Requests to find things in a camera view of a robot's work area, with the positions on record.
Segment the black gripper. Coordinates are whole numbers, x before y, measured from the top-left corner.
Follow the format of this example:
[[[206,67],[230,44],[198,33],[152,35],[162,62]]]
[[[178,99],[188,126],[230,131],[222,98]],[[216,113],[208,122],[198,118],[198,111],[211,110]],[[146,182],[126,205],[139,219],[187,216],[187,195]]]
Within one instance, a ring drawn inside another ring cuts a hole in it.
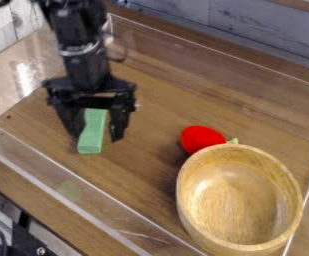
[[[123,139],[135,111],[135,85],[111,74],[104,47],[61,51],[65,75],[48,79],[43,87],[68,134],[77,139],[84,129],[84,108],[109,109],[109,135]]]

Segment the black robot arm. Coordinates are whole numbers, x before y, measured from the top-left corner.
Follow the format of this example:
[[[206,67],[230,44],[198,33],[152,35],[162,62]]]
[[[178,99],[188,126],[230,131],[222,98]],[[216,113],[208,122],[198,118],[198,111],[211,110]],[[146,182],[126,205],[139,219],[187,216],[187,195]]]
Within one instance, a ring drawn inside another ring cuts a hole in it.
[[[55,34],[65,75],[47,79],[47,102],[73,137],[85,126],[83,113],[101,109],[109,113],[111,139],[123,139],[130,114],[135,111],[134,83],[111,74],[103,25],[107,13],[101,0],[36,0]]]

